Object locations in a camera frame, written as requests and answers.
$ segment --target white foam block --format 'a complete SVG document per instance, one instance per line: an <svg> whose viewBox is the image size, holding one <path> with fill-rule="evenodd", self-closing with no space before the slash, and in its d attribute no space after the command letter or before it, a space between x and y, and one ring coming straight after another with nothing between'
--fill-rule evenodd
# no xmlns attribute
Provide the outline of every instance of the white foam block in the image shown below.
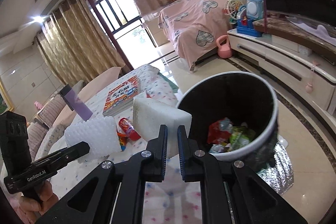
<svg viewBox="0 0 336 224"><path fill-rule="evenodd" d="M64 136L67 147L82 141L89 144L90 152L80 157L79 163L121 151L117 125L113 117L99 116L86 122L72 124L65 129Z"/></svg>
<svg viewBox="0 0 336 224"><path fill-rule="evenodd" d="M157 100L151 98L134 99L133 126L135 131L144 140L149 141L157 138L160 125L165 124L168 127L168 158L179 153L177 146L177 128L179 126L185 126L185 131L188 136L191 119L191 114Z"/></svg>

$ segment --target pink kettlebell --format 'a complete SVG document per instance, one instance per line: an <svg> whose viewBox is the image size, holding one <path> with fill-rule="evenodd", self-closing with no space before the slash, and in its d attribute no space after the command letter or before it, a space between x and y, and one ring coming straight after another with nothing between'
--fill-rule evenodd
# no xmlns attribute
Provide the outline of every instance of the pink kettlebell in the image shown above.
<svg viewBox="0 0 336 224"><path fill-rule="evenodd" d="M218 46L218 55L220 58L230 58L232 56L232 49L230 46L229 38L227 35L222 35L216 39L216 44Z"/></svg>

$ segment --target sofa cushion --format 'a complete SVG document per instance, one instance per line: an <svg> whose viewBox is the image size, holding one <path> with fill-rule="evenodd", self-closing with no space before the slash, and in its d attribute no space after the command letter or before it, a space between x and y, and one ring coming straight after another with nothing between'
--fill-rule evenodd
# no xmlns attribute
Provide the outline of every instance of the sofa cushion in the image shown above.
<svg viewBox="0 0 336 224"><path fill-rule="evenodd" d="M39 160L48 155L53 144L64 135L64 130L65 127L61 124L49 129L36 153L35 160Z"/></svg>
<svg viewBox="0 0 336 224"><path fill-rule="evenodd" d="M92 96L96 95L99 91L106 88L109 84L113 83L118 79L121 67L113 67L104 71L102 74L98 75L95 79L90 81L83 89L78 93L78 97L83 101L87 102ZM56 118L53 127L58 124L62 124L68 127L76 116L75 111L71 111L66 105L61 113Z"/></svg>
<svg viewBox="0 0 336 224"><path fill-rule="evenodd" d="M31 155L31 160L34 161L37 151L40 148L41 142L47 133L47 129L36 122L32 122L28 128L28 145Z"/></svg>
<svg viewBox="0 0 336 224"><path fill-rule="evenodd" d="M65 101L61 95L56 95L52 98L38 113L40 120L45 123L49 128L53 126L57 116L61 113L62 109L66 106Z"/></svg>
<svg viewBox="0 0 336 224"><path fill-rule="evenodd" d="M78 94L82 89L83 87L85 87L85 82L84 80L79 80L73 87L72 89L76 92L76 94Z"/></svg>

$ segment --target book cover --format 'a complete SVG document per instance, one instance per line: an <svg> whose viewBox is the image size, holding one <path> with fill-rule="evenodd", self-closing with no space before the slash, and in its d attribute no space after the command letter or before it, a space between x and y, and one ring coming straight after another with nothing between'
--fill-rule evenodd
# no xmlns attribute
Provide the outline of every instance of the book cover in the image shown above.
<svg viewBox="0 0 336 224"><path fill-rule="evenodd" d="M138 95L139 81L137 76L129 78L116 88L109 91L103 110L103 115L117 111Z"/></svg>

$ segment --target human hand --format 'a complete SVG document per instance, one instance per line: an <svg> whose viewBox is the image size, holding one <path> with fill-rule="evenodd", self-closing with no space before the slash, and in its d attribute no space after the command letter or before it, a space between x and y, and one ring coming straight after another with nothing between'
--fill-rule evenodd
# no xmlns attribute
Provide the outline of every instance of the human hand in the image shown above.
<svg viewBox="0 0 336 224"><path fill-rule="evenodd" d="M37 220L34 212L39 212L43 215L48 209L50 209L57 201L58 197L53 193L53 187L49 181L44 181L41 189L38 191L38 195L42 201L42 205L36 200L21 196L19 198L20 209L26 214L29 219L29 223L33 224Z"/></svg>

